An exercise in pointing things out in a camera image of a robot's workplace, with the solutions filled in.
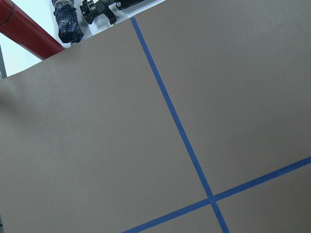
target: black object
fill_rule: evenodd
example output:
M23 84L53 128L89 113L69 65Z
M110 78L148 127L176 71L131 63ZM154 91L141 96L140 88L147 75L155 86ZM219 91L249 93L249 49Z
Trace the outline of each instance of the black object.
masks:
M77 19L74 0L52 0L55 18L58 24L58 36L63 43L78 43L83 33Z
M114 24L117 21L117 17L109 9L109 5L115 3L118 10L123 10L142 1L144 0L99 0L97 3L94 3L93 0L83 0L80 9L88 24L92 24L93 20L101 14L104 14L109 19L110 24Z
M3 233L3 225L2 225L1 216L0 216L0 233Z
M104 14L109 19L110 24L114 24L117 21L117 17L109 9L109 5L115 2L115 0L99 0L97 3L94 3L93 0L83 0L80 9L88 24L92 24L93 20L101 14Z
M6 72L5 72L4 60L3 60L3 56L2 56L2 52L1 52L1 46L0 46L0 80L4 79L4 78L6 78Z
M120 10L124 10L130 6L134 6L137 3L140 3L144 0L119 0L116 3L117 9Z

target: black umbrella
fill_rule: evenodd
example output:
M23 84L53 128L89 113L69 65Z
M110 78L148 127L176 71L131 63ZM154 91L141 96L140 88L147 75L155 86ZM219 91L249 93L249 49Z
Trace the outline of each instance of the black umbrella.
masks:
M78 43L83 33L78 23L74 0L52 0L54 15L58 24L58 36L63 43Z

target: blue tape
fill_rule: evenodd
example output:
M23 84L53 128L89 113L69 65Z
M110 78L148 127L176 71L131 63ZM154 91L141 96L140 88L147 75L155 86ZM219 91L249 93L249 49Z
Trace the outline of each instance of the blue tape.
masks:
M267 182L267 181L269 181L271 179L274 179L274 178L277 178L279 176L285 175L286 173L289 173L291 171L297 170L297 169L299 169L299 168L301 168L303 166L309 165L309 164L311 164L311 157L308 157L306 159L300 160L300 161L298 161L296 163L293 163L291 165L283 167L283 168L281 168L279 170L276 170L276 171L271 172L269 174L260 176L260 177L258 177L256 179L252 180L252 181L246 182L244 184L241 184L239 186L231 188L231 189L229 189L227 191L224 191L224 192L222 192L220 194L217 194L217 195L215 195L215 199L217 201L225 199L225 198L230 197L230 196L232 196L234 194L240 193L240 192L242 192L242 191L244 191L246 189L252 188L254 186L257 186L259 184ZM182 209L177 210L175 212L172 212L170 214L164 215L164 216L159 217L159 218L157 218L155 220L152 220L150 222L141 224L141 225L139 225L137 227L134 227L134 228L132 228L130 230L127 230L127 231L125 231L123 233L138 233L138 232L144 231L144 230L146 230L148 228L151 228L151 227L154 227L154 226L159 225L161 223L164 223L166 221L172 220L172 219L174 219L176 217L182 216L184 214L187 214L187 213L189 213L191 211L197 210L197 209L202 208L204 206L207 206L209 204L210 204L210 200L209 199L205 199L205 200L199 201L199 202L197 202L195 204L192 204L190 206L187 206L185 208L182 208Z
M242 192L242 191L244 191L246 189L252 188L252 187L254 187L256 185L259 185L261 183L267 182L267 181L272 180L272 179L274 179L276 177L282 176L282 175L284 175L286 173L289 173L291 171L299 169L299 168L301 168L303 166L306 166L306 165L308 165L310 163L311 163L311 157L308 157L306 159L300 160L300 161L298 161L298 162L296 162L294 164L288 165L288 166L283 167L283 168L281 168L279 170L276 170L274 172L268 173L268 174L266 174L264 176L260 176L260 177L258 177L256 179L252 180L252 181L246 182L244 184L241 184L239 186L231 188L231 189L229 189L227 191L224 191L224 192L222 192L220 194L217 194L217 195L215 195L215 199L216 199L216 201L219 201L221 199L230 197L230 196L232 196L234 194L237 194L237 193L240 193L240 192Z
M224 219L224 217L223 217L223 215L222 215L222 213L221 213L221 211L220 211L220 209L218 207L218 204L217 204L217 202L215 200L215 197L214 197L214 195L213 195L213 193L212 193L212 191L210 189L210 186L209 186L209 184L207 182L207 179L206 179L206 177L204 175L204 172L203 172L203 170L202 170L202 168L200 166L200 163L199 163L199 161L198 161L198 159L197 159L197 157L196 157L196 155L195 155L195 153L193 151L193 148L192 148L192 146L190 144L190 141L189 141L189 139L188 139L188 137L186 135L184 127L182 126L182 124L180 122L180 119L179 119L179 117L177 115L177 112L176 112L174 106L173 106L171 98L170 98L170 96L169 96L169 94L168 94L168 92L166 90L166 87L165 87L165 85L163 83L163 80L162 80L160 74L159 74L159 71L158 71L158 69L156 67L156 64L155 64L155 62L154 62L154 60L153 60L153 58L151 56L151 53L150 53L150 51L148 49L148 46L147 46L147 44L145 42L145 39L143 38L143 35L142 35L141 31L140 31L139 25L138 25L138 23L137 23L135 18L131 18L131 21L132 21L132 24L133 24L134 29L136 31L136 34L138 36L138 39L140 41L140 44L141 44L141 46L142 46L142 48L143 48L143 50L145 52L145 55L146 55L147 60L149 62L149 65L150 65L150 67L152 69L152 72L154 73L155 79L156 79L156 81L157 81L157 83L159 85L159 88L160 88L161 92L162 92L162 95L163 95L163 97L164 97L164 99L166 101L166 104L167 104L167 106L168 106L168 108L169 108L169 110L171 112L171 115L172 115L172 117L174 119L174 122L175 122L175 124L176 124L176 126L178 128L179 134L180 134L182 140L184 141L184 144L186 146L188 154L189 154L189 156L190 156L190 158L192 160L192 163L193 163L193 165L195 167L195 170L196 170L196 172L197 172L197 174L198 174L198 176L200 178L200 181L201 181L201 183L203 185L203 188L204 188L204 190L206 192L206 195L210 199L211 205L212 205L213 210L215 212L215 215L216 215L216 217L217 217L217 219L219 221L219 224L220 224L220 226L221 226L221 228L222 228L224 233L229 233L229 229L228 229L228 227L227 227L227 225L225 223L225 219Z
M158 217L152 221L149 221L149 222L146 222L144 224L141 224L137 227L134 227L132 229L129 229L127 231L124 231L123 233L138 233L138 232L141 232L141 231L144 231L146 229L149 229L151 227L154 227L156 225L159 225L161 223L164 223L164 222L167 222L169 220L172 220L173 218L177 218L179 216L182 216L182 215L185 215L189 212L192 212L194 210L197 210L199 208L202 208L204 206L207 206L210 204L210 201L208 199L205 199L205 200L202 200L202 201L199 201L197 203L194 203L192 205L189 205L189 206L186 206L180 210L176 210L170 214L167 214L167 215L164 215L162 217Z

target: red tube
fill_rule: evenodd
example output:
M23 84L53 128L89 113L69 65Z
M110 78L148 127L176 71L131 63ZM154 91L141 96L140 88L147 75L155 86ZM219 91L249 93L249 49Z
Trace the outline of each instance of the red tube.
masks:
M0 12L0 33L38 58L44 60L64 50L61 44L11 0L0 0Z

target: red cylinder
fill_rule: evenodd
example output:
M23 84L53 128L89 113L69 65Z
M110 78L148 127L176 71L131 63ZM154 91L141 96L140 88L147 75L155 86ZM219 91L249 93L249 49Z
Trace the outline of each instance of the red cylinder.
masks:
M61 44L11 0L0 0L0 33L42 60L64 50Z

